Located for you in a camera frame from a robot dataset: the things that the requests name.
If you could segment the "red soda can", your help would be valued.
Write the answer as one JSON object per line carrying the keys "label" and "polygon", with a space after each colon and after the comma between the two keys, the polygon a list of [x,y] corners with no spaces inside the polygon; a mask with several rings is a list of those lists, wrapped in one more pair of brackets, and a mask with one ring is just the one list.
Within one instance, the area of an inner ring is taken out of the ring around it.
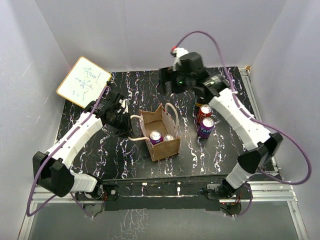
{"label": "red soda can", "polygon": [[172,140],[174,140],[175,139],[175,137],[172,135],[172,134],[166,134],[164,137],[163,137],[163,141],[164,142],[169,142],[169,141],[172,141]]}

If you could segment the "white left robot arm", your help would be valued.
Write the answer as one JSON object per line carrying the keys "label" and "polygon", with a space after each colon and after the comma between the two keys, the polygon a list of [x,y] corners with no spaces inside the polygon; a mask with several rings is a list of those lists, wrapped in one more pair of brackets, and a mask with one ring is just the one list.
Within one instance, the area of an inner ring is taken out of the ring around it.
{"label": "white left robot arm", "polygon": [[34,183],[58,197],[83,192],[93,200],[99,199],[103,195],[102,181],[89,173],[75,173],[71,166],[85,144],[105,125],[117,129],[119,137],[134,136],[127,101],[114,90],[109,90],[105,99],[91,101],[54,146],[33,156]]}

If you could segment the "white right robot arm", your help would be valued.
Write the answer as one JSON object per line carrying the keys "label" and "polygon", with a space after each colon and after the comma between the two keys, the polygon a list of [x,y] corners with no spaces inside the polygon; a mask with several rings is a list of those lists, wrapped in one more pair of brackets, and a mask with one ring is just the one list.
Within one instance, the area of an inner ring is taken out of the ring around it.
{"label": "white right robot arm", "polygon": [[221,74],[209,74],[200,54],[174,47],[171,55],[175,58],[173,65],[159,69],[160,92],[167,93],[167,82],[174,94],[193,91],[228,122],[246,148],[222,183],[208,192],[233,199],[240,194],[241,186],[274,156],[283,137],[256,123],[254,116],[239,102],[230,81]]}

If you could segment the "red coke can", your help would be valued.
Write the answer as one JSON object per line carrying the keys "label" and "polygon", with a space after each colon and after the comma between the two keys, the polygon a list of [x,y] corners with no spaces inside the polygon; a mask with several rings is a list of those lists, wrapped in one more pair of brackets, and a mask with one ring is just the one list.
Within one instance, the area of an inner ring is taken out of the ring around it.
{"label": "red coke can", "polygon": [[208,104],[202,105],[198,110],[198,113],[196,116],[196,123],[200,125],[203,119],[210,117],[211,114],[212,114],[212,107]]}

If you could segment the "purple fanta can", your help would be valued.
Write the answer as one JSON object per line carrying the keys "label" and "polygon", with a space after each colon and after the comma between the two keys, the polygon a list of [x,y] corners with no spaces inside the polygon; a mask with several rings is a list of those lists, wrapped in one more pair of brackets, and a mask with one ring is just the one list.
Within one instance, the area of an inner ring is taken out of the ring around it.
{"label": "purple fanta can", "polygon": [[214,120],[210,117],[206,117],[202,120],[202,122],[199,125],[197,134],[199,137],[203,139],[207,139],[214,127]]}

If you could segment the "purple soda can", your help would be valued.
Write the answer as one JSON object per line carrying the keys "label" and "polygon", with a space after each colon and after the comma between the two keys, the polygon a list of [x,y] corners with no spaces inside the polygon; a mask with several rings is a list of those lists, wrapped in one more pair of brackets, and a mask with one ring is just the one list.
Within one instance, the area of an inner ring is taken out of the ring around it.
{"label": "purple soda can", "polygon": [[152,145],[156,145],[161,143],[164,140],[164,138],[162,133],[159,130],[153,130],[149,134],[149,140]]}

